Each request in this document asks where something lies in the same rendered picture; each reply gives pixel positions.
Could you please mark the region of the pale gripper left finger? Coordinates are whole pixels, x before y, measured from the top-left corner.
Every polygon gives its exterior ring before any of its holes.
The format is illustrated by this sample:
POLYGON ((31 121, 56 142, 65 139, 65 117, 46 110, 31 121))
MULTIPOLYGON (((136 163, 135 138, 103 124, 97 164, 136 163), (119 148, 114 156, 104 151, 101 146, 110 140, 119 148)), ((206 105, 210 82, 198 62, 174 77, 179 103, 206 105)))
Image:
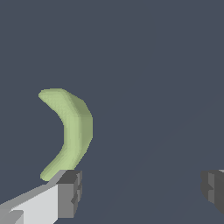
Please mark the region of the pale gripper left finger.
POLYGON ((82 171, 60 170, 45 185, 0 205, 0 224, 54 224, 73 218, 82 195, 82 171))

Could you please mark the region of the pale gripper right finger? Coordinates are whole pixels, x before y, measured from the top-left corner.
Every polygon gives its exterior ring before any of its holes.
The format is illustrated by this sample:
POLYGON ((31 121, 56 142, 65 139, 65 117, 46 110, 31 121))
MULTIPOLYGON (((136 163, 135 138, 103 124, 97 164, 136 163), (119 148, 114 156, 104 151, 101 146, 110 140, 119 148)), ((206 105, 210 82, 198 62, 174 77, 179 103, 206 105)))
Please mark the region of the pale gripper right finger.
POLYGON ((202 171, 200 178, 203 196, 224 214, 224 170, 202 171))

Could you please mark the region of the green banana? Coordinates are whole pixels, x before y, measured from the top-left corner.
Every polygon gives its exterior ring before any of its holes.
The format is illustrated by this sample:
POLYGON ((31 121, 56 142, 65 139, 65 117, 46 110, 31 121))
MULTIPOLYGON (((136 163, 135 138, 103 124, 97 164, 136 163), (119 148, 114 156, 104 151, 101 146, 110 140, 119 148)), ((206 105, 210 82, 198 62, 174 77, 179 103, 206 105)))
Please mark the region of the green banana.
POLYGON ((44 89, 38 97, 52 109, 64 125, 64 143, 55 159, 41 172, 49 181, 60 170, 73 170, 93 139, 93 117, 87 104, 62 88, 44 89))

